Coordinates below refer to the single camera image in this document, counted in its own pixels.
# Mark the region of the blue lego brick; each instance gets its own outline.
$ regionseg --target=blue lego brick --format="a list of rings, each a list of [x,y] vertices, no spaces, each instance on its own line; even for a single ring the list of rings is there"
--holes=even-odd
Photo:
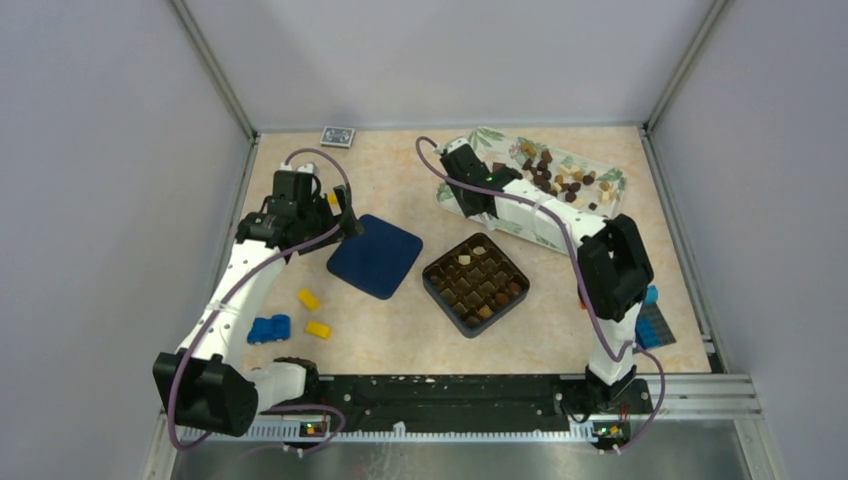
[[[274,315],[271,318],[258,317],[253,321],[253,328],[247,334],[247,343],[277,342],[291,337],[291,318],[288,315]]]
[[[677,339],[668,328],[657,304],[643,305],[636,319],[636,343],[645,350],[671,345]]]

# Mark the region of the speckled tabletop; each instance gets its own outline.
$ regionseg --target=speckled tabletop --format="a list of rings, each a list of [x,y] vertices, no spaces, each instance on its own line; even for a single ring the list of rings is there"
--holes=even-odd
[[[292,338],[246,349],[243,369],[293,356],[316,362],[323,374],[582,373],[589,359],[592,328],[578,306],[577,282],[568,259],[503,232],[441,209],[435,200],[439,179],[415,153],[414,141],[428,135],[445,143],[471,129],[357,131],[351,150],[325,149],[350,177],[357,215],[372,214],[424,241],[424,249],[389,300],[378,300],[326,270],[335,246],[295,257],[276,280],[263,315],[292,318]],[[620,167],[629,177],[622,213],[636,220],[654,267],[659,306],[677,343],[655,350],[668,372],[708,372],[706,353],[692,305],[660,207],[638,130],[635,127],[504,129]],[[293,150],[318,147],[320,132],[266,134],[247,191],[244,213],[256,210],[271,192],[273,172]],[[430,157],[436,165],[438,158]],[[302,155],[295,164],[315,162],[324,188],[340,182],[320,157]],[[425,266],[473,233],[485,231],[530,279],[526,300],[479,337],[463,337],[427,294]],[[296,297],[310,289],[322,302],[308,311]],[[333,329],[328,340],[304,333],[309,320]],[[637,356],[638,370],[656,371]]]

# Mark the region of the navy blue coaster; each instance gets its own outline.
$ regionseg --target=navy blue coaster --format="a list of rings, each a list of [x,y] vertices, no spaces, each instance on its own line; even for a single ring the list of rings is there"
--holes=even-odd
[[[424,242],[373,215],[359,217],[362,235],[345,240],[327,260],[327,270],[381,300],[403,282]]]

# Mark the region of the metal floor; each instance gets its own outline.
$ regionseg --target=metal floor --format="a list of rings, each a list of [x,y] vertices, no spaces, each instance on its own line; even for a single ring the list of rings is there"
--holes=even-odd
[[[172,479],[750,479],[733,421],[657,421],[621,457],[574,443],[338,443],[298,460],[259,443],[210,441],[180,454]]]

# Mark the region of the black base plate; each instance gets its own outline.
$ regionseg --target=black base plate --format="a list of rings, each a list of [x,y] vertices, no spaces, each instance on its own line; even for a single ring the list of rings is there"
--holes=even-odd
[[[650,396],[642,399],[648,387],[640,379],[609,403],[593,406],[586,392],[581,375],[336,375],[320,377],[303,397],[281,405],[332,405],[344,413],[349,432],[391,431],[403,421],[408,432],[430,433],[565,431],[566,411],[579,419],[585,408],[618,413],[622,402],[631,414],[653,408]]]

